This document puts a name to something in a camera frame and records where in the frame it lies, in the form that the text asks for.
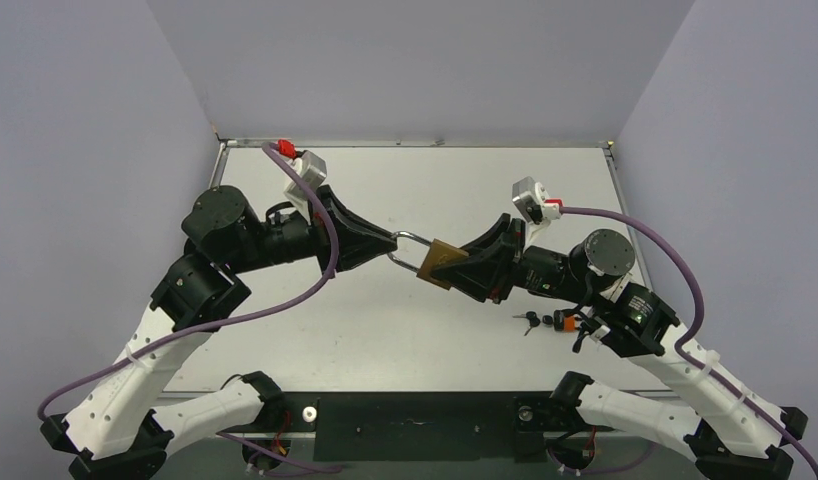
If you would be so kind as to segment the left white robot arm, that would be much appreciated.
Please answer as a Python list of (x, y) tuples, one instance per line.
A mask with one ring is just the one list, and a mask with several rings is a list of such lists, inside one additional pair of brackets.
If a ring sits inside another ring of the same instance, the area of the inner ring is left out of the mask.
[(243, 273), (307, 258), (345, 271), (395, 251), (390, 232), (348, 210), (329, 186), (316, 195), (322, 211), (281, 205), (267, 219), (233, 186), (197, 198), (182, 224), (185, 252), (154, 289), (113, 371), (73, 410), (43, 421), (50, 446), (72, 455), (72, 477), (148, 479), (174, 453), (218, 432), (285, 423), (284, 393), (260, 371), (175, 405), (160, 407), (157, 398), (249, 296)]

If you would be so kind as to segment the brass padlock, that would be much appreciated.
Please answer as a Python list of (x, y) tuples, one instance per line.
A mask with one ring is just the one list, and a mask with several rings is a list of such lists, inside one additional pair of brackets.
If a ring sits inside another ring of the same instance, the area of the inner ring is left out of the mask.
[(435, 268), (453, 263), (457, 260), (463, 260), (469, 257), (469, 253), (461, 248), (450, 245), (438, 239), (428, 240), (415, 233), (408, 231), (397, 231), (391, 234), (391, 238), (395, 241), (400, 239), (407, 239), (428, 248), (426, 256), (420, 266), (415, 266), (406, 262), (396, 256), (395, 253), (388, 253), (387, 257), (396, 265), (404, 268), (412, 273), (418, 279), (426, 281), (444, 290), (450, 290), (452, 284), (436, 279), (432, 273)]

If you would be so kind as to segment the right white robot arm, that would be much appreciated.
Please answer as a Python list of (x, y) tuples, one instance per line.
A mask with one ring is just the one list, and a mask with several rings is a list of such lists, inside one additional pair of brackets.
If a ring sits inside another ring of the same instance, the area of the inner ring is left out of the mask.
[(675, 310), (630, 278), (628, 239), (599, 229), (567, 253), (531, 246), (521, 220), (503, 215), (453, 259), (437, 258), (432, 277), (478, 300), (501, 302), (520, 288), (574, 304), (580, 340), (606, 346), (650, 372), (677, 405), (628, 394), (567, 372), (549, 397), (563, 427), (608, 427), (669, 448), (708, 479), (786, 479), (786, 446), (805, 431), (806, 415), (772, 404), (743, 386), (719, 355), (689, 337)]

